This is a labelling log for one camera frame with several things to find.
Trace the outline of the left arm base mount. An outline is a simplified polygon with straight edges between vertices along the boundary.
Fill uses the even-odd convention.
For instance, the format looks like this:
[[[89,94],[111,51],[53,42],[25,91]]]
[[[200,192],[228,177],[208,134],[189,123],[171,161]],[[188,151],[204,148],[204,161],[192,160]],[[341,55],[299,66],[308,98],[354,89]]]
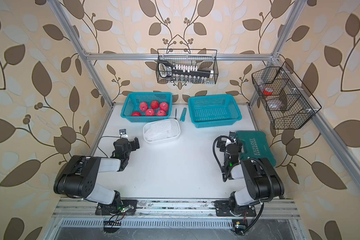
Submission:
[[[132,216],[137,210],[138,200],[121,199],[120,193],[115,191],[115,198],[110,205],[98,204],[95,215],[113,216],[126,214]]]

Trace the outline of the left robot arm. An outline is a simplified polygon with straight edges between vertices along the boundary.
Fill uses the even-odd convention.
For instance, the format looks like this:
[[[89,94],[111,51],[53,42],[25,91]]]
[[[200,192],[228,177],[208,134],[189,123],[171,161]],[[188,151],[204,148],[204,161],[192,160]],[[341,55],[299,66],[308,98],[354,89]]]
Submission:
[[[109,158],[72,156],[55,179],[55,194],[121,209],[120,193],[98,184],[97,176],[105,172],[122,172],[129,163],[131,152],[140,148],[139,139],[119,138],[114,142],[114,148]]]

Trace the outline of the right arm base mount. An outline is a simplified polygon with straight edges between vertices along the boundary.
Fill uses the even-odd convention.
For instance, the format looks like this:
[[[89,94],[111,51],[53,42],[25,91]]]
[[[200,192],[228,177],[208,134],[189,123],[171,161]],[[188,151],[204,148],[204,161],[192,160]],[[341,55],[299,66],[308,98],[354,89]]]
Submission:
[[[255,207],[239,206],[235,202],[234,193],[232,192],[228,199],[214,201],[216,215],[218,217],[256,217]]]

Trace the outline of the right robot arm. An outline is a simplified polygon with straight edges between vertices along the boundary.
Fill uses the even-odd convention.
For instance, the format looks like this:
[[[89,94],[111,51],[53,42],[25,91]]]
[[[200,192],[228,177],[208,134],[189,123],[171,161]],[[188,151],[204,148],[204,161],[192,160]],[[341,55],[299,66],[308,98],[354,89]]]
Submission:
[[[231,215],[241,216],[252,206],[267,203],[285,193],[285,187],[267,158],[241,159],[243,144],[228,136],[219,136],[213,142],[213,155],[222,179],[243,179],[244,187],[232,192],[228,199]]]

